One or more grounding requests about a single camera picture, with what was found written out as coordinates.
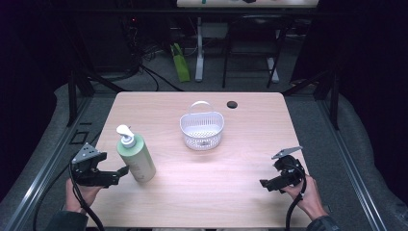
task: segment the pump nozzle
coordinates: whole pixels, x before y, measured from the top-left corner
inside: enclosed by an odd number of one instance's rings
[[[116,131],[118,132],[118,134],[120,135],[120,136],[122,136],[122,144],[125,146],[125,147],[133,147],[134,145],[135,145],[135,139],[134,139],[134,134],[132,133],[132,131],[129,129],[129,127],[128,126],[126,126],[126,125],[124,125],[124,124],[122,124],[122,125],[119,125],[117,128],[116,128]]]

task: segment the soap dispenser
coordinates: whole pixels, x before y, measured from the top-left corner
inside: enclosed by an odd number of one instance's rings
[[[156,174],[156,167],[143,137],[132,133],[124,124],[119,125],[116,131],[122,136],[116,146],[117,152],[124,163],[129,166],[135,180],[141,183],[151,180]]]

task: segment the table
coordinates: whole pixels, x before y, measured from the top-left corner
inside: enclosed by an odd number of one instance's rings
[[[203,4],[203,0],[177,0],[177,7],[180,8],[315,8],[319,0],[257,0],[254,3],[245,3],[243,0],[208,0]],[[204,52],[202,49],[202,22],[201,17],[197,18],[197,65],[195,68],[195,81],[201,82],[204,70]],[[273,66],[273,61],[268,60],[268,66]],[[272,75],[273,83],[278,83],[277,73]]]
[[[194,151],[185,146],[180,117],[199,100],[224,116],[221,143]],[[226,106],[238,103],[236,109]],[[209,111],[207,105],[194,112]],[[108,158],[101,170],[124,166],[115,150],[120,124],[143,135],[156,165],[155,177],[140,184],[129,173],[119,185],[102,190],[92,210],[106,227],[284,227],[292,203],[287,194],[268,192],[259,182],[279,175],[271,156],[298,146],[280,93],[271,92],[122,92],[117,95],[98,144]],[[301,151],[293,154],[307,171]],[[295,208],[293,227],[309,218]]]

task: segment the green bag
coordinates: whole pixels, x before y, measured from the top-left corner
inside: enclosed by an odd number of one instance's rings
[[[179,44],[174,43],[174,45],[170,45],[170,48],[180,82],[189,81],[190,80],[189,67],[187,66],[186,60],[184,59],[183,52],[181,51]]]

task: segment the white plastic basket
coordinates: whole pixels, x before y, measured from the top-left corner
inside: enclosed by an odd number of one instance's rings
[[[193,114],[192,108],[206,104],[211,107],[208,113]],[[184,142],[193,150],[208,150],[216,147],[221,141],[224,117],[206,101],[197,101],[190,106],[189,113],[180,118],[180,127],[184,133]]]

